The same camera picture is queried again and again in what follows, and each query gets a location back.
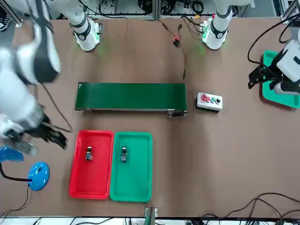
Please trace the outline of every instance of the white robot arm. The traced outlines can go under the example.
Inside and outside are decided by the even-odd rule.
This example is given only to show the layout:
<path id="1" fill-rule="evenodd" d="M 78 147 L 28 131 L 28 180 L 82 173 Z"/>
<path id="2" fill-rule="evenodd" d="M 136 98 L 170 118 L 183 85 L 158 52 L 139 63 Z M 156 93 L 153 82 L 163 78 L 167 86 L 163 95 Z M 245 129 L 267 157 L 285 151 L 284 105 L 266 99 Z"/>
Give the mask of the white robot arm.
<path id="1" fill-rule="evenodd" d="M 99 26 L 88 20 L 78 3 L 72 0 L 10 0 L 8 3 L 31 16 L 34 39 L 15 50 L 0 49 L 0 137 L 8 147 L 30 155 L 37 150 L 22 141 L 24 133 L 54 142 L 64 149 L 66 137 L 46 126 L 50 124 L 49 118 L 26 87 L 29 83 L 53 82 L 60 73 L 48 3 L 69 18 L 77 42 L 85 51 L 99 43 Z"/>
<path id="2" fill-rule="evenodd" d="M 229 23 L 233 17 L 231 6 L 243 6 L 251 0 L 214 0 L 217 13 L 202 24 L 202 41 L 212 50 L 219 49 L 225 42 Z"/>
<path id="3" fill-rule="evenodd" d="M 272 81 L 270 90 L 277 94 L 300 95 L 300 30 L 273 59 L 269 67 L 259 65 L 249 74 L 248 87 Z"/>

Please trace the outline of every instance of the red button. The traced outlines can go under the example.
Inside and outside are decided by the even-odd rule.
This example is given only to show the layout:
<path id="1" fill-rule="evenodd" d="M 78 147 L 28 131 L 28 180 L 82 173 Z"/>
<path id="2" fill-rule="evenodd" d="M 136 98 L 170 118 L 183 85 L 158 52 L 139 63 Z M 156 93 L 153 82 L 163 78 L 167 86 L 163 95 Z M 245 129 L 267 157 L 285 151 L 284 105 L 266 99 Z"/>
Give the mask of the red button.
<path id="1" fill-rule="evenodd" d="M 202 101 L 206 101 L 206 98 L 207 98 L 207 96 L 206 96 L 205 94 L 202 94 L 202 95 L 201 95 L 201 100 L 202 100 Z"/>

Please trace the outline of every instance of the green tray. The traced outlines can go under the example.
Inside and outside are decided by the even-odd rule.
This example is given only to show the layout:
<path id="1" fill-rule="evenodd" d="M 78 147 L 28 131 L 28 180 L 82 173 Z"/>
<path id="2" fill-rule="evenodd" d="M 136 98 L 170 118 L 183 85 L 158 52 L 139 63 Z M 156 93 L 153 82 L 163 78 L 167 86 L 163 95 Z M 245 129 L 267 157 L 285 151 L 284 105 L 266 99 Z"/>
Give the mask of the green tray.
<path id="1" fill-rule="evenodd" d="M 184 83 L 80 82 L 75 110 L 176 110 L 184 115 L 186 86 Z"/>
<path id="2" fill-rule="evenodd" d="M 263 63 L 266 66 L 270 66 L 272 60 L 277 55 L 277 52 L 266 50 L 263 53 Z M 299 96 L 298 95 L 279 95 L 276 94 L 274 90 L 270 90 L 271 81 L 262 83 L 262 96 L 269 101 L 277 102 L 282 105 L 287 105 L 292 108 L 300 108 Z"/>
<path id="3" fill-rule="evenodd" d="M 121 161 L 122 147 L 127 160 Z M 147 202 L 152 195 L 152 136 L 118 132 L 114 138 L 110 197 L 114 201 Z"/>

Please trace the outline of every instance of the green conveyor belt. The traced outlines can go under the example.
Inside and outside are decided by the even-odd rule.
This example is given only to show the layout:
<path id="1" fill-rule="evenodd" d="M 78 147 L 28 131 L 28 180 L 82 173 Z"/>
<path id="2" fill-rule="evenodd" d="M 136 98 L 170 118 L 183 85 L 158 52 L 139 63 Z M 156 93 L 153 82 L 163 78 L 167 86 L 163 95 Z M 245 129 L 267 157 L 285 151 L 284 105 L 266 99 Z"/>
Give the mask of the green conveyor belt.
<path id="1" fill-rule="evenodd" d="M 184 83 L 78 84 L 75 110 L 187 110 Z"/>

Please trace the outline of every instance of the table surface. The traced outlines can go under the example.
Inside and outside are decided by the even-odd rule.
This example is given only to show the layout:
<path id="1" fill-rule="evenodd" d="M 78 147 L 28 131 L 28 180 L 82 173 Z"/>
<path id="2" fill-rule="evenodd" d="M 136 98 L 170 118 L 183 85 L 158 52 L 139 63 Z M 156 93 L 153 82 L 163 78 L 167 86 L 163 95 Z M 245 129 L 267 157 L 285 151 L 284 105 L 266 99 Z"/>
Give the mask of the table surface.
<path id="1" fill-rule="evenodd" d="M 188 115 L 169 118 L 150 112 L 74 111 L 78 82 L 179 83 L 184 57 L 172 44 L 171 34 L 160 22 L 105 20 L 103 42 L 92 52 L 77 45 L 68 21 L 53 21 L 55 43 L 62 72 L 47 85 L 74 132 L 66 134 L 66 151 L 55 144 L 34 140 L 38 157 L 25 156 L 22 163 L 4 162 L 3 169 L 15 177 L 26 177 L 34 162 L 44 160 L 51 170 L 47 186 L 34 192 L 19 216 L 128 216 L 142 217 L 145 207 L 157 207 L 160 217 L 201 217 L 205 212 L 224 216 L 241 208 L 263 192 L 280 192 L 300 198 L 298 163 L 300 112 L 263 103 L 259 87 L 248 90 L 248 74 L 256 67 L 247 52 L 256 37 L 279 18 L 233 19 L 227 41 L 218 51 L 200 43 L 182 19 L 165 19 L 170 30 L 181 28 L 186 54 Z M 259 59 L 264 50 L 283 47 L 278 36 L 283 27 L 272 30 L 253 49 Z M 25 23 L 15 31 L 14 44 L 31 38 Z M 224 108 L 219 114 L 198 111 L 197 93 L 220 95 Z M 66 126 L 45 91 L 39 101 L 54 124 Z M 72 199 L 68 184 L 76 134 L 81 129 L 150 132 L 153 136 L 153 187 L 148 203 Z M 0 177 L 0 212 L 20 207 L 26 184 Z M 278 196 L 264 199 L 279 210 L 298 207 Z M 250 209 L 232 214 L 247 217 Z M 255 217 L 273 218 L 273 210 L 261 202 Z"/>

